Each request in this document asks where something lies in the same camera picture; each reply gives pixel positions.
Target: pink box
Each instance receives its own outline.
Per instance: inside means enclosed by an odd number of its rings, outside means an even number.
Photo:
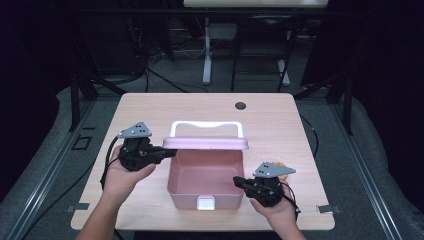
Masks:
[[[180,124],[215,128],[235,124],[236,137],[176,137]],[[247,140],[239,122],[177,121],[163,147],[178,149],[171,159],[168,192],[180,209],[237,209],[244,191],[234,185],[233,177],[244,177],[243,149]]]

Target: black chair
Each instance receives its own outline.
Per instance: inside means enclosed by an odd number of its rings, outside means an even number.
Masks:
[[[280,77],[277,91],[280,91],[294,43],[304,25],[305,21],[301,17],[284,15],[255,15],[240,21],[234,39],[231,91],[234,91],[236,73],[278,73]],[[248,70],[240,71],[237,70],[237,67],[240,68],[237,61],[241,60],[242,57],[271,58],[275,60],[277,67],[277,61],[282,60],[284,61],[284,69],[282,71],[280,69],[278,71],[252,71],[253,68],[257,67],[254,65],[258,65],[256,61]]]

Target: light wood surface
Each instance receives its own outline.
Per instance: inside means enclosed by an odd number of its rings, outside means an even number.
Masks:
[[[185,7],[325,8],[328,0],[184,0]]]
[[[244,102],[244,110],[235,108]],[[88,210],[76,210],[72,227],[81,229],[96,206],[100,195],[99,180],[103,173],[107,149],[122,130],[144,121],[152,131],[151,143],[162,146],[176,120],[239,121],[244,128],[249,149],[243,150],[246,178],[263,161],[281,161],[296,169],[287,178],[293,188],[303,230],[330,230],[331,214],[320,214],[317,205],[328,200],[309,147],[293,97],[289,94],[263,93],[129,93],[122,96],[112,119],[95,166],[81,196],[80,203],[89,203]],[[204,134],[204,129],[178,129],[178,134]],[[225,127],[207,136],[234,136]],[[156,231],[261,231],[272,230],[266,219],[243,197],[235,210],[177,209],[167,191],[170,159],[164,159],[148,178],[139,182],[118,215],[117,229]]]

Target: human hand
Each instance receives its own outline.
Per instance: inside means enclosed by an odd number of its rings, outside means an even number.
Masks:
[[[281,180],[281,183],[284,195],[293,200],[288,186],[285,185],[288,183],[284,180]],[[278,204],[272,207],[264,207],[254,198],[250,199],[250,203],[259,214],[266,217],[272,229],[282,239],[305,239],[297,227],[294,206],[286,199],[281,199]]]
[[[122,145],[115,147],[109,161],[119,157],[121,147]],[[155,168],[155,164],[149,164],[139,171],[130,172],[121,165],[119,159],[113,161],[107,171],[102,198],[113,201],[114,204],[120,206],[134,190],[135,185],[149,176]]]

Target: human arm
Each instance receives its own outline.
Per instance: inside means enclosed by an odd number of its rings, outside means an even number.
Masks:
[[[111,160],[118,158],[120,149],[118,146],[113,150]],[[135,185],[149,176],[155,167],[150,164],[139,171],[129,172],[119,160],[113,161],[108,168],[102,196],[77,239],[112,239],[119,208]]]
[[[284,195],[292,199],[289,188],[282,181]],[[304,240],[306,239],[296,224],[296,215],[293,205],[282,199],[273,207],[264,207],[256,199],[251,198],[250,202],[255,210],[266,217],[269,225],[283,240]]]

